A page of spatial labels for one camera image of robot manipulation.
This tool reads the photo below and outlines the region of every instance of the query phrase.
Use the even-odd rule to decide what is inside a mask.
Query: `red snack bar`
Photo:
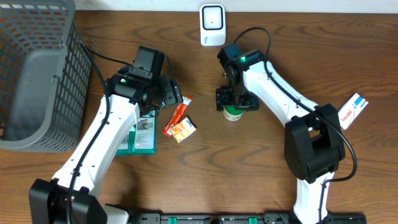
[[[162,131],[163,134],[171,137],[172,133],[170,132],[170,128],[174,127],[180,121],[184,111],[187,109],[192,100],[193,98],[191,96],[182,96],[182,103],[180,103],[175,109],[172,119]]]

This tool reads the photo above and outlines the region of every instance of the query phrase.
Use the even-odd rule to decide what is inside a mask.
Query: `gray plastic basket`
[[[78,141],[91,76],[72,0],[0,1],[0,149]]]

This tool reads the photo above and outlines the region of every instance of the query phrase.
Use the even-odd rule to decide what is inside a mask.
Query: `wooden table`
[[[157,125],[156,155],[116,157],[105,178],[102,204],[165,213],[253,213],[291,210],[296,178],[284,159],[284,128],[271,111],[227,121],[216,111],[215,89],[226,84],[216,59],[219,47],[200,45],[197,12],[76,14],[87,45],[132,62],[138,46],[166,53],[172,77],[193,96],[186,115],[198,131],[180,144],[161,134],[173,108]],[[320,105],[339,108],[355,92],[369,105],[344,134],[358,157],[354,179],[331,185],[328,209],[363,212],[368,223],[398,222],[398,23],[396,15],[227,13],[227,40],[265,26],[274,37],[270,60],[296,90]],[[238,42],[241,50],[265,50],[261,31]],[[105,76],[121,65],[96,58]],[[102,89],[93,75],[83,133],[98,109]],[[30,223],[28,191],[36,178],[50,180],[72,152],[0,151],[0,222]],[[335,177],[351,172],[347,152]]]

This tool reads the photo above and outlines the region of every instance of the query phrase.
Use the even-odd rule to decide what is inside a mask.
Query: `white background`
[[[398,13],[398,0],[75,0],[77,9],[128,11],[198,11],[220,3],[228,12]]]

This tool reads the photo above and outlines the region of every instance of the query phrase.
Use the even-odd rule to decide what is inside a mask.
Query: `green connector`
[[[169,218],[169,224],[177,224],[177,218]]]
[[[257,224],[257,218],[249,218],[249,224]]]

